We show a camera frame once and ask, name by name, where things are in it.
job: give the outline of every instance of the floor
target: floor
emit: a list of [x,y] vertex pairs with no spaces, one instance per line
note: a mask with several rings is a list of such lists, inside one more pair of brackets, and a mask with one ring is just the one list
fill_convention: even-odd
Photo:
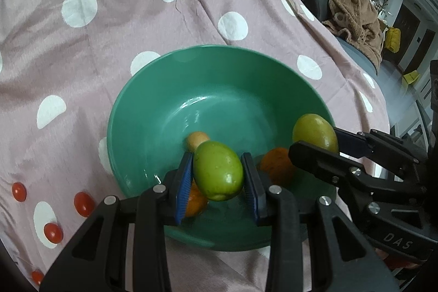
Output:
[[389,61],[382,61],[377,77],[378,85],[386,100],[389,124],[400,122],[417,99],[413,86],[408,86],[402,74]]

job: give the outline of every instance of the yellow-green fruit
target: yellow-green fruit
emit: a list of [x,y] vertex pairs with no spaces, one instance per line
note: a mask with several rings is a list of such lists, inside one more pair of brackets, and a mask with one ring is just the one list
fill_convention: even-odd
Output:
[[193,175],[200,192],[209,200],[229,200],[239,194],[244,170],[236,153],[217,141],[205,141],[193,157]]
[[305,141],[339,154],[338,138],[328,121],[317,114],[305,114],[293,127],[292,141]]

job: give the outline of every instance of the orange fruit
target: orange fruit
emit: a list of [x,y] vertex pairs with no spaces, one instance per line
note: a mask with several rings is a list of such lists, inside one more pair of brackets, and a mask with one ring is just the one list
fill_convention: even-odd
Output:
[[189,201],[187,202],[186,217],[194,217],[201,213],[207,207],[208,202],[207,197],[200,192],[198,186],[193,181],[190,188]]
[[292,183],[296,167],[290,162],[288,153],[285,148],[275,148],[260,161],[259,169],[269,174],[274,185],[288,187]]

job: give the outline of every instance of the red cherry tomato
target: red cherry tomato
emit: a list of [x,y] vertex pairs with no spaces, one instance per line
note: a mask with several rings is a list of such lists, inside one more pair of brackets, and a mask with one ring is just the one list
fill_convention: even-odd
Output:
[[93,212],[96,204],[93,198],[85,192],[79,192],[74,196],[74,207],[76,211],[84,218],[87,218]]
[[12,195],[18,202],[24,202],[27,197],[26,187],[21,182],[12,185]]
[[414,264],[412,262],[406,261],[402,258],[398,258],[397,256],[389,255],[384,260],[386,266],[392,271],[396,268],[406,268],[406,269],[413,269],[418,267],[419,265]]
[[53,244],[59,244],[64,237],[61,228],[55,223],[47,223],[44,226],[44,235]]
[[39,286],[41,284],[42,279],[44,278],[44,275],[41,271],[33,271],[32,274],[32,280]]

